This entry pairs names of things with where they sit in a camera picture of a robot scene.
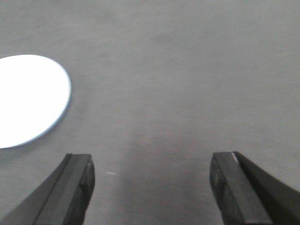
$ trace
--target gray table surface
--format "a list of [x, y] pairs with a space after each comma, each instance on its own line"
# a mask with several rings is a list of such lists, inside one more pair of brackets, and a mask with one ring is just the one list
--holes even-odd
[[86, 225], [221, 225], [215, 151], [300, 191], [297, 0], [1, 0], [0, 57], [17, 54], [73, 90], [53, 130], [0, 150], [1, 217], [68, 152], [96, 165]]

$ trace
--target metal surface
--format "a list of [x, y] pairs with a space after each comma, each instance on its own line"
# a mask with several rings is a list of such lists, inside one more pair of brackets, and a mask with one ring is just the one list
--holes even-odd
[[211, 224], [211, 155], [239, 151], [300, 190], [300, 3], [0, 2], [0, 57], [38, 54], [72, 80], [48, 134], [1, 150], [0, 216], [66, 152], [91, 153], [85, 224]]

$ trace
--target white paper circle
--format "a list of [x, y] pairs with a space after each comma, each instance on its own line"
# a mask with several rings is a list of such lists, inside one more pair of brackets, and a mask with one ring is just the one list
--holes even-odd
[[0, 148], [30, 142], [63, 115], [71, 81], [57, 62], [38, 55], [0, 59]]

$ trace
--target white disc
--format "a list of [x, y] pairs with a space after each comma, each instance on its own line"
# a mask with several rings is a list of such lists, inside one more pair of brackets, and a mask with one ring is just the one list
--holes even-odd
[[38, 55], [0, 59], [0, 148], [30, 142], [63, 115], [71, 81], [57, 62]]

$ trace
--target gray surface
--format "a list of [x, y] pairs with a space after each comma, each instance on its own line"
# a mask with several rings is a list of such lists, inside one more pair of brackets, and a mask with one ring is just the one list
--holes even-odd
[[1, 150], [0, 216], [67, 152], [91, 153], [96, 165], [86, 225], [220, 225], [208, 182], [215, 151], [240, 151], [300, 190], [299, 9], [296, 0], [2, 0], [0, 57], [50, 57], [73, 93], [50, 133]]

